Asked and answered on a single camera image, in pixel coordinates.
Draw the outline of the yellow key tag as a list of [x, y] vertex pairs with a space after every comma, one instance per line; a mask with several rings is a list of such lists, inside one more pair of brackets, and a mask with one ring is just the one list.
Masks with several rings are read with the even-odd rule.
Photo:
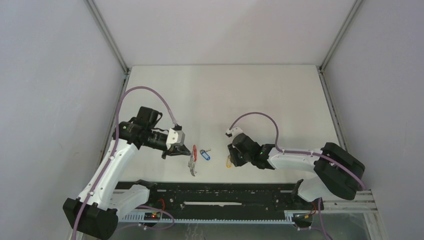
[[225, 166], [227, 168], [231, 168], [232, 167], [232, 162], [231, 162], [231, 156], [230, 155], [227, 156], [227, 159], [226, 159], [226, 162], [225, 162]]

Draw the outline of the metal key holder red handle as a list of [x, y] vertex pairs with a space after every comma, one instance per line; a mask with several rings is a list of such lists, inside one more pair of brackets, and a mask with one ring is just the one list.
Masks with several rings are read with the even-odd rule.
[[188, 168], [189, 168], [190, 174], [193, 177], [195, 177], [196, 173], [197, 173], [195, 171], [196, 162], [197, 162], [197, 146], [194, 144], [193, 147], [192, 147], [190, 159], [189, 159], [189, 162], [188, 162]]

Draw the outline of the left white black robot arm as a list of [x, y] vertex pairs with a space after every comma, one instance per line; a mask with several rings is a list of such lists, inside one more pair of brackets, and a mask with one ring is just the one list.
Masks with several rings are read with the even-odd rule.
[[184, 145], [182, 126], [176, 123], [166, 131], [156, 127], [162, 116], [161, 112], [142, 106], [137, 116], [118, 124], [107, 154], [87, 186], [75, 199], [67, 198], [63, 204], [74, 238], [81, 232], [108, 240], [120, 220], [133, 209], [156, 206], [158, 194], [145, 185], [132, 186], [121, 193], [115, 191], [126, 166], [141, 147], [160, 150], [163, 159], [191, 154]]

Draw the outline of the blue key tag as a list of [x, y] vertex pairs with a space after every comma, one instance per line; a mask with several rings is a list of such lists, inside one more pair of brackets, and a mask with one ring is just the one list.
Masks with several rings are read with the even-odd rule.
[[209, 152], [209, 150], [204, 150], [204, 149], [201, 149], [200, 151], [199, 151], [199, 153], [200, 153], [200, 155], [206, 160], [206, 161], [209, 161], [210, 159], [211, 159], [211, 156], [208, 154], [208, 152]]

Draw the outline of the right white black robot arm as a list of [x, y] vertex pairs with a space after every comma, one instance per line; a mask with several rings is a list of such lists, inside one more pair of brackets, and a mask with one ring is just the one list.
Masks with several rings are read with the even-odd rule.
[[313, 174], [310, 179], [299, 180], [290, 196], [297, 209], [327, 196], [351, 201], [363, 190], [365, 165], [333, 142], [318, 150], [279, 151], [275, 144], [259, 145], [244, 133], [227, 136], [232, 140], [227, 146], [230, 161], [236, 167], [250, 163], [261, 170], [291, 169]]

